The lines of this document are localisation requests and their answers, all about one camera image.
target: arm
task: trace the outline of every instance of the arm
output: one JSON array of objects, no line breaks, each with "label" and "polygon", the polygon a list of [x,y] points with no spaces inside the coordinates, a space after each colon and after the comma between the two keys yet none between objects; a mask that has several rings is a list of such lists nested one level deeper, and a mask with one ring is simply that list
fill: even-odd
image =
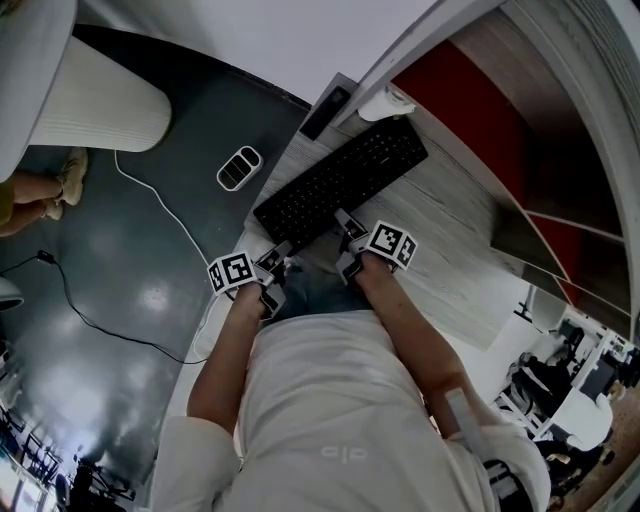
[{"label": "arm", "polygon": [[362,255],[362,262],[364,270],[356,275],[356,281],[422,392],[443,437],[458,432],[445,398],[445,393],[456,388],[464,392],[480,425],[500,424],[471,385],[455,350],[413,305],[386,263],[368,253]]},{"label": "arm", "polygon": [[244,391],[247,364],[264,305],[261,288],[240,288],[218,341],[196,380],[187,415],[216,423],[233,436]]}]

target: white cylindrical container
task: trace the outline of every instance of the white cylindrical container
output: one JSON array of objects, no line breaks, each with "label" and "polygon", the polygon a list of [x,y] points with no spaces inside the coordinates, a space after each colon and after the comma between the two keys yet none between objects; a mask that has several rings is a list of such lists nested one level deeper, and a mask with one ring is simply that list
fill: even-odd
[{"label": "white cylindrical container", "polygon": [[415,108],[402,94],[387,86],[362,105],[358,114],[365,121],[378,121],[385,117],[410,114]]},{"label": "white cylindrical container", "polygon": [[166,94],[71,37],[29,144],[140,152],[170,121]]}]

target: shirt sleeve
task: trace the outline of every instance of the shirt sleeve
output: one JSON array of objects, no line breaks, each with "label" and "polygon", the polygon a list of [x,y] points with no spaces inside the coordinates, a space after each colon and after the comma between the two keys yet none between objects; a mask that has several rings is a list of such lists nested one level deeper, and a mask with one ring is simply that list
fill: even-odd
[{"label": "shirt sleeve", "polygon": [[167,420],[151,491],[153,512],[209,512],[240,469],[233,438],[198,418]]},{"label": "shirt sleeve", "polygon": [[[533,505],[533,510],[547,510],[551,496],[549,471],[540,450],[523,428],[515,425],[489,425],[480,427],[493,456],[509,466],[518,477]],[[470,451],[461,434],[454,434],[447,442],[455,442]]]}]

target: glossy floor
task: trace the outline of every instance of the glossy floor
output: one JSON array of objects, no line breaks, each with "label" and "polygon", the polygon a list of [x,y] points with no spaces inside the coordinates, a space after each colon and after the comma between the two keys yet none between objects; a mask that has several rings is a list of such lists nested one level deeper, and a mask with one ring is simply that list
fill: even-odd
[{"label": "glossy floor", "polygon": [[[158,188],[209,260],[229,252],[306,110],[171,44],[93,27],[75,35],[167,93],[174,108],[168,137],[149,152],[122,154],[121,165]],[[215,172],[243,145],[255,147],[265,167],[242,191],[224,192]],[[30,148],[21,167],[57,172],[66,152]],[[204,263],[152,193],[117,173],[112,152],[90,152],[85,183],[82,202],[60,222],[39,221],[0,240],[0,267],[44,249],[95,322],[183,357],[211,294]],[[52,438],[67,467],[79,451],[144,480],[181,366],[84,325],[54,267],[32,262],[7,277],[26,299],[2,315],[23,388],[16,409]]]}]

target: keyboard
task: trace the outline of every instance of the keyboard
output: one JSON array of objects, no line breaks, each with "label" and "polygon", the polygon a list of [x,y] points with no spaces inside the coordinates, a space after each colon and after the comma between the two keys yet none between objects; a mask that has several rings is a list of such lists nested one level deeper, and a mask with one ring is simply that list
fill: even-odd
[{"label": "keyboard", "polygon": [[406,117],[388,118],[351,139],[253,210],[272,240],[293,255],[427,158]]}]

